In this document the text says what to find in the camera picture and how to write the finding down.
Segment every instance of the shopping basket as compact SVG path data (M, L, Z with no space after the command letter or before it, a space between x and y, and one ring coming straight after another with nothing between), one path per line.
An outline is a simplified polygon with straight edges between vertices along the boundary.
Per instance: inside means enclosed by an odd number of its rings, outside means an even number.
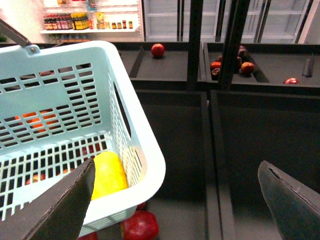
M0 62L2 221L103 151L120 156L129 188L91 201L80 236L129 218L157 192L164 157L113 44L9 46Z

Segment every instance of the store shelf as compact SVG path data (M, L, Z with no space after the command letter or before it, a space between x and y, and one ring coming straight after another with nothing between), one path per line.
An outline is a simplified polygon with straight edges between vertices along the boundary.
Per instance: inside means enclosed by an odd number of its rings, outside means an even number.
M90 34L90 33L132 33L138 27L133 29L84 29L84 30L43 30L41 34Z
M302 11L293 11L293 10L288 10L288 11L269 11L268 15L301 15L303 14Z
M263 39L294 39L295 36L292 34L288 34L288 33L264 33L262 35Z

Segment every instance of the black metal pole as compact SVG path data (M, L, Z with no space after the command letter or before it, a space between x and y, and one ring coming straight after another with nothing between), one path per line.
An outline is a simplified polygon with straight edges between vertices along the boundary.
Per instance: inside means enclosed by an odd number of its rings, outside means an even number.
M176 12L176 14L177 14L177 17L176 17L176 41L177 42L180 42L180 1L181 0L177 0L178 2L177 2L177 8L176 8L176 10L177 10L177 12Z
M253 39L254 44L256 44L258 41L258 36L259 36L260 29L261 29L261 22L264 17L264 12L265 12L265 8L266 8L266 2L267 2L266 0L263 0L262 5L261 5L260 15L259 15L259 19L258 19L257 27L255 29L255 35L254 35L254 39Z
M228 21L228 28L225 36L222 65L219 77L219 88L221 90L230 90L232 78L235 73L237 63L238 50L244 31L249 0L232 0Z
M180 40L184 41L184 24L185 24L185 0L181 0L181 32Z
M302 31L303 31L303 29L304 29L304 26L305 26L305 24L306 24L307 17L308 17L308 14L309 14L309 12L310 12L310 9L311 9L311 6L312 6L312 3L313 3L313 2L314 2L314 0L310 0L310 1L309 1L309 4L308 4L308 6L307 6L307 8L306 8L306 11L305 11L305 14L304 14L302 23L301 23L301 25L300 25L299 31L298 31L298 33L297 33L297 35L296 35L296 38L295 38L295 41L294 41L295 44L298 44L298 43L299 43L299 39L300 39L300 37L301 37L301 33L302 33Z
M198 81L203 0L191 0L186 89L194 91Z
M265 30L265 26L266 26L266 22L267 22L267 17L268 17L268 13L269 13L269 9L270 9L270 4L271 4L271 0L268 0L266 2L265 11L264 11L262 23L261 23L261 26L260 26L257 43L261 43L262 35L264 34L264 30Z
M217 43L221 41L222 26L224 24L224 17L225 17L226 1L227 0L220 0L220 4L219 4L218 22L216 24L216 31L215 31L215 41Z

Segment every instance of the apple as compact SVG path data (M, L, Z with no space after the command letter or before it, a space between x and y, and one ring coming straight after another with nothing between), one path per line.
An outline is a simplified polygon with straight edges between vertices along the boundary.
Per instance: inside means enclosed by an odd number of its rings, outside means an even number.
M210 64L210 69L213 70L213 69L220 69L221 68L221 62L220 61L213 61L211 64Z
M82 237L79 237L77 240L99 240L97 232L92 232Z
M222 55L219 55L215 61L221 63L222 62Z
M220 75L220 68L215 68L211 71L211 79L212 81L218 81Z
M156 43L152 46L151 53L155 58L161 58L165 54L165 47L161 43Z
M46 175L41 174L41 175L40 175L40 179L41 179L41 180L45 180L45 179L46 179ZM33 182L33 183L37 183L38 181L39 181L39 176L38 176L38 174L33 175L33 177L32 177L32 182ZM29 184L30 184L30 178L25 182L25 185L29 185Z
M255 69L255 65L252 62L244 62L241 65L241 72L245 75L250 75Z
M239 70L239 69L241 69L241 66L242 66L242 59L241 59L241 57L237 56L236 60L237 60L237 63L238 63L237 70Z
M143 203L140 203L140 204L136 207L136 209L137 209L137 210L143 210L143 209L146 208L146 206L147 206L147 202L144 201Z
M132 217L120 223L123 240L155 240L159 226L155 215L145 210L136 210Z
M243 58L246 53L247 53L247 49L244 46L240 45L238 50L238 57Z
M39 73L39 75L41 77L49 76L49 75L55 75L55 72L54 71L42 71L42 72Z
M283 83L284 84L299 84L299 80L294 77L290 77L287 80L285 80Z

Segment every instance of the yellow fruit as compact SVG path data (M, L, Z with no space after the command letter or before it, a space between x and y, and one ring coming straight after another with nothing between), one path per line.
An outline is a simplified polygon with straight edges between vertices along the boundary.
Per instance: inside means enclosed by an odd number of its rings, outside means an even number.
M92 200L128 188L124 167L118 155L105 151L94 158L95 179Z

